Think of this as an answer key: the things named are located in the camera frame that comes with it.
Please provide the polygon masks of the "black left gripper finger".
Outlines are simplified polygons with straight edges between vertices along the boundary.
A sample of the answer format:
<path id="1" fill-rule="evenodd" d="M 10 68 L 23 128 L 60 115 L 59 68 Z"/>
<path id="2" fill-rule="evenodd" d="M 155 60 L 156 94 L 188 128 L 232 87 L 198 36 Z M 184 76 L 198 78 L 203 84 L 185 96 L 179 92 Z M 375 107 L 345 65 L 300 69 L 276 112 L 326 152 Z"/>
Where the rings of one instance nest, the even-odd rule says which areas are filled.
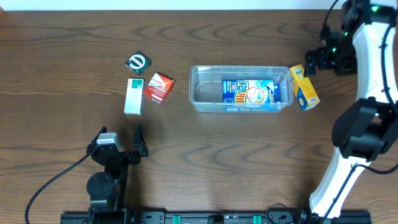
<path id="1" fill-rule="evenodd" d="M 140 124 L 137 124 L 136 126 L 136 132 L 134 134 L 134 139 L 133 139 L 133 146 L 135 147 L 140 157 L 147 157 L 149 155 L 149 150 L 142 135 Z"/>
<path id="2" fill-rule="evenodd" d="M 96 137 L 93 139 L 93 144 L 96 144 L 97 139 L 99 138 L 100 134 L 103 134 L 103 133 L 106 133 L 106 132 L 107 132 L 106 126 L 103 126 L 103 127 L 100 129 L 99 133 L 96 135 Z"/>

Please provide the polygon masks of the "yellow cough syrup box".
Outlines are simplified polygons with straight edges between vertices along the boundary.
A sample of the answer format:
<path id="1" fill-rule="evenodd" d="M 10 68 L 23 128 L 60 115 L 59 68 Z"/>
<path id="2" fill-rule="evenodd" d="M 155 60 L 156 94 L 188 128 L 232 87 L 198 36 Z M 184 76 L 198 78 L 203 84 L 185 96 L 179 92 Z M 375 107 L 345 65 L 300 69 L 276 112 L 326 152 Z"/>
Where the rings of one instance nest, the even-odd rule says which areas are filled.
<path id="1" fill-rule="evenodd" d="M 290 67 L 292 72 L 292 89 L 302 111 L 314 108 L 320 99 L 308 77 L 305 77 L 304 67 L 295 65 Z"/>

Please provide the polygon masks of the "white and green box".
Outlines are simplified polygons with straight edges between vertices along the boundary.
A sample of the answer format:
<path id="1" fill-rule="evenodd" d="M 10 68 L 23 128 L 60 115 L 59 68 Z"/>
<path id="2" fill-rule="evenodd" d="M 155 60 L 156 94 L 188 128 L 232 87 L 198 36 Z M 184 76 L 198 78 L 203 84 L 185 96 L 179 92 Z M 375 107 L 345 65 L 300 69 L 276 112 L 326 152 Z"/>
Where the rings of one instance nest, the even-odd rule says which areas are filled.
<path id="1" fill-rule="evenodd" d="M 128 79 L 126 99 L 124 105 L 125 114 L 141 115 L 143 91 L 144 91 L 144 79 L 141 78 Z"/>

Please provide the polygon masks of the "blue Kool Fever box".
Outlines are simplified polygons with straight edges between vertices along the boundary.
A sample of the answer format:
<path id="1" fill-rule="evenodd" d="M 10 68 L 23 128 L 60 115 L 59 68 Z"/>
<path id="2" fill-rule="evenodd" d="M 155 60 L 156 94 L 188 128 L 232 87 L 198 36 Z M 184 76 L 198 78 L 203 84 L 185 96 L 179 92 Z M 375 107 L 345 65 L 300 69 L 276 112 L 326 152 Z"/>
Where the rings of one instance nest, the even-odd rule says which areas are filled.
<path id="1" fill-rule="evenodd" d="M 280 85 L 273 80 L 223 80 L 223 103 L 275 106 L 282 103 Z"/>

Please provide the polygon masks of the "dark green square box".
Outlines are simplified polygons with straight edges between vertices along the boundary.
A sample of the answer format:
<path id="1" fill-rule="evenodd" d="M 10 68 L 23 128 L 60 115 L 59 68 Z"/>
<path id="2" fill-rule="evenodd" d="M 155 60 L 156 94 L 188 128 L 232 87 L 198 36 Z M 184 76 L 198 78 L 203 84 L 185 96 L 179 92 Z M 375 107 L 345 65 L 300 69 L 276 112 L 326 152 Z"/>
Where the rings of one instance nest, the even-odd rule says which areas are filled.
<path id="1" fill-rule="evenodd" d="M 126 60 L 125 65 L 140 76 L 152 65 L 152 60 L 141 51 L 137 51 Z"/>

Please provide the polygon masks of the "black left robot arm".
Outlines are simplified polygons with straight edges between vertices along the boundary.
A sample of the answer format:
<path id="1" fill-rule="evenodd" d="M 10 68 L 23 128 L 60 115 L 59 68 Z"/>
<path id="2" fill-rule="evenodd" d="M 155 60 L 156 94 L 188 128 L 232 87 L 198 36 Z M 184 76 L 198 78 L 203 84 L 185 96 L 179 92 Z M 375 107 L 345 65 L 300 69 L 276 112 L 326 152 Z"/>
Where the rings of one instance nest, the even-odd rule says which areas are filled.
<path id="1" fill-rule="evenodd" d="M 118 135 L 107 132 L 104 126 L 88 145 L 86 153 L 104 167 L 104 171 L 93 174 L 86 185 L 90 196 L 89 224 L 139 223 L 139 215 L 124 204 L 129 166 L 140 164 L 141 158 L 149 155 L 139 125 L 133 146 L 133 150 L 121 152 Z"/>

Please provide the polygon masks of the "clear plastic container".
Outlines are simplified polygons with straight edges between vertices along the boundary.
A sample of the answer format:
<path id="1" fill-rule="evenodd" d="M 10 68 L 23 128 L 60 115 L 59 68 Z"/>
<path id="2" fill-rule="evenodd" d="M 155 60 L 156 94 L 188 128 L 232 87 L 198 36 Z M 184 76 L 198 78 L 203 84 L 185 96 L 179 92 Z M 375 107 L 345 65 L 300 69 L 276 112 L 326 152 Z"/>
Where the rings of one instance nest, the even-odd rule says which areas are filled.
<path id="1" fill-rule="evenodd" d="M 198 112 L 278 113 L 294 102 L 292 74 L 281 66 L 196 65 L 189 99 Z"/>

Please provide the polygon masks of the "red Panadol box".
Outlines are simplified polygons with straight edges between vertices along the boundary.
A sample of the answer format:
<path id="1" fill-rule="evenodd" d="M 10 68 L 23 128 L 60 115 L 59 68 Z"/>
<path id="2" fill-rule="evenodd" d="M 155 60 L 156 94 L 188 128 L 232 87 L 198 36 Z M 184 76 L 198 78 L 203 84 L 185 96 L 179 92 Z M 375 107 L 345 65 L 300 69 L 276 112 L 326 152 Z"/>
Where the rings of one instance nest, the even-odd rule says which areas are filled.
<path id="1" fill-rule="evenodd" d="M 147 84 L 143 94 L 146 98 L 162 105 L 174 85 L 175 80 L 161 73 L 155 73 Z"/>

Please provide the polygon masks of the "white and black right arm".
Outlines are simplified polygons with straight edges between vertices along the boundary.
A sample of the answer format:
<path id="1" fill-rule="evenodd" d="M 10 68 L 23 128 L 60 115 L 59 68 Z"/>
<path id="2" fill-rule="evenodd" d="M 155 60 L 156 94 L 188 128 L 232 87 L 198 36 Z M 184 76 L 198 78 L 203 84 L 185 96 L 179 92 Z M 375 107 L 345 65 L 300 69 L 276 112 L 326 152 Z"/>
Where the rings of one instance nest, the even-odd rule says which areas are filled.
<path id="1" fill-rule="evenodd" d="M 397 2 L 350 0 L 342 5 L 341 30 L 322 26 L 323 47 L 305 55 L 305 76 L 332 69 L 356 73 L 356 101 L 334 123 L 331 162 L 309 207 L 296 223 L 370 223 L 367 212 L 344 212 L 343 202 L 357 178 L 397 140 L 397 85 L 393 45 Z"/>

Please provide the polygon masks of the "black mounting rail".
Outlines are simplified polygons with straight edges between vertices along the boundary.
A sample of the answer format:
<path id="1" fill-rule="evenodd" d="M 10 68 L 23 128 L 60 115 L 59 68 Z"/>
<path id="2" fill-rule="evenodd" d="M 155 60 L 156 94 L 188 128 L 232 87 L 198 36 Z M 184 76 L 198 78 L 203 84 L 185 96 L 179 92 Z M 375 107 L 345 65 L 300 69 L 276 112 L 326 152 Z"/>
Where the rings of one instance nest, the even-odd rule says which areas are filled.
<path id="1" fill-rule="evenodd" d="M 126 223 L 126 224 L 267 224 L 267 223 L 320 223 L 320 219 L 305 213 L 270 210 L 265 213 L 171 213 L 171 212 L 118 212 L 118 213 L 65 213 L 61 224 Z"/>

